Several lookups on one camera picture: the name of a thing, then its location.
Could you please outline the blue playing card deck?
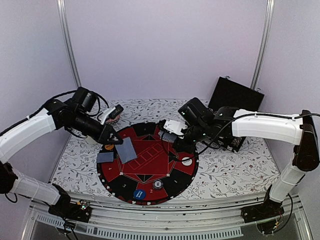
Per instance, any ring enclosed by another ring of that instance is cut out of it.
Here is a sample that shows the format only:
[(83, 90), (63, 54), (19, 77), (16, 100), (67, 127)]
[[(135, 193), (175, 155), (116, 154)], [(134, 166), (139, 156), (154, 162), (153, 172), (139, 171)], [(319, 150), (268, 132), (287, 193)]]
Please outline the blue playing card deck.
[(159, 133), (160, 139), (162, 141), (168, 142), (168, 143), (174, 143), (177, 139), (177, 136), (175, 134), (171, 134), (168, 132), (161, 132)]

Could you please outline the small poker chip stack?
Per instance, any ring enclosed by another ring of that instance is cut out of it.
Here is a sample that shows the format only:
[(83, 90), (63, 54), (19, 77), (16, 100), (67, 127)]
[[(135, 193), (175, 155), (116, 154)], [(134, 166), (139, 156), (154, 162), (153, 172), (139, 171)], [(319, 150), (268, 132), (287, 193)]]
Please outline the small poker chip stack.
[(163, 184), (163, 182), (162, 182), (160, 179), (157, 179), (157, 180), (155, 180), (155, 181), (152, 183), (152, 188), (153, 188), (155, 191), (159, 191), (159, 190), (161, 190), (163, 187), (164, 187), (164, 184)]

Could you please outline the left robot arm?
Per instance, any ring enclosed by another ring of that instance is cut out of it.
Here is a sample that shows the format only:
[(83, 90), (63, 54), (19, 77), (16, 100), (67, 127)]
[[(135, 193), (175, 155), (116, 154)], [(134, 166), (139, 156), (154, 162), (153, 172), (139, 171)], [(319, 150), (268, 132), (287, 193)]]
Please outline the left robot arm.
[(123, 107), (118, 104), (92, 113), (95, 104), (106, 100), (98, 93), (84, 87), (60, 93), (49, 98), (34, 113), (26, 116), (0, 133), (0, 193), (21, 195), (47, 203), (63, 216), (74, 213), (69, 194), (56, 184), (38, 180), (38, 174), (23, 173), (15, 166), (18, 157), (27, 150), (35, 150), (36, 144), (46, 140), (50, 133), (65, 129), (81, 133), (101, 145), (120, 145), (121, 137), (110, 120), (120, 116)]

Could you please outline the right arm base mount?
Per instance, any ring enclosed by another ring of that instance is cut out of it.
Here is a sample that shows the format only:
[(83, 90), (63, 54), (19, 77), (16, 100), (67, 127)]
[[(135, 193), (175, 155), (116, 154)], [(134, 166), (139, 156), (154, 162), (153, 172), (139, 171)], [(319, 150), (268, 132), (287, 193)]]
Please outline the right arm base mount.
[[(269, 218), (279, 217), (285, 213), (282, 203), (274, 202), (266, 198), (263, 203), (250, 205), (241, 208), (241, 217), (245, 223), (267, 220)], [(264, 235), (273, 234), (277, 230), (279, 220), (270, 220), (258, 223), (257, 229)]]

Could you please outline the white dealer button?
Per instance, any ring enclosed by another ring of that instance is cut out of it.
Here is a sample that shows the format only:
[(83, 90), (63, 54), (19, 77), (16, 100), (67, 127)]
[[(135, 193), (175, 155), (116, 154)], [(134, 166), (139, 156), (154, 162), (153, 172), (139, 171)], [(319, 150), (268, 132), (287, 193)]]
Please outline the white dealer button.
[(183, 166), (189, 167), (193, 164), (194, 160), (190, 157), (183, 157), (181, 163)]

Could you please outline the orange big blind button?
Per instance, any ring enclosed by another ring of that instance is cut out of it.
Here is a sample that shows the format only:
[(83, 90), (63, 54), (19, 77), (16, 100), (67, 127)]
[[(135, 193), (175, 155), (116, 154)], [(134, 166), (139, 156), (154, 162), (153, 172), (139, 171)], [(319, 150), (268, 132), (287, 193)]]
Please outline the orange big blind button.
[(104, 146), (104, 148), (107, 150), (107, 151), (112, 151), (114, 149), (115, 145), (114, 144), (106, 144)]

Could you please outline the blue small blind button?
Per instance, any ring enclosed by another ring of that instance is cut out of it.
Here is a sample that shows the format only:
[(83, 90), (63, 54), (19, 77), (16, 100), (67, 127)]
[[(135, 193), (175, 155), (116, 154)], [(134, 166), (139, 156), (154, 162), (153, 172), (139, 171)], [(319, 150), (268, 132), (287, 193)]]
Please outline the blue small blind button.
[(143, 189), (136, 189), (133, 193), (133, 198), (136, 200), (143, 200), (146, 197), (147, 193)]

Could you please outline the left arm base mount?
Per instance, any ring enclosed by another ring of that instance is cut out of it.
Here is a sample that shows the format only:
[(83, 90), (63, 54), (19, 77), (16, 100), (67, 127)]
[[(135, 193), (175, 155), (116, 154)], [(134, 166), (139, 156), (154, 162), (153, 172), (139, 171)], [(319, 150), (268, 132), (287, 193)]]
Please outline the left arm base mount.
[(81, 199), (72, 203), (71, 197), (62, 187), (57, 184), (53, 184), (53, 186), (59, 192), (59, 199), (56, 204), (49, 206), (48, 213), (62, 219), (88, 223), (92, 213), (90, 202)]

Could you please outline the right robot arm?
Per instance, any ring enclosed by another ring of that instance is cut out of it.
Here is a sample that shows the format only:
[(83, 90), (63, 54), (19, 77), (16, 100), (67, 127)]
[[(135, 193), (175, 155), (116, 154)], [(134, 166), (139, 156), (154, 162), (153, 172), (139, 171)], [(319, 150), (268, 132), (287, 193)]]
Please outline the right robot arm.
[(218, 111), (206, 107), (198, 98), (187, 101), (179, 110), (183, 121), (165, 121), (165, 130), (177, 136), (174, 148), (193, 152), (196, 143), (219, 138), (253, 137), (293, 147), (292, 159), (268, 188), (261, 204), (246, 207), (243, 214), (255, 211), (262, 218), (276, 214), (286, 196), (320, 165), (319, 141), (313, 121), (315, 113), (277, 114), (223, 106)]

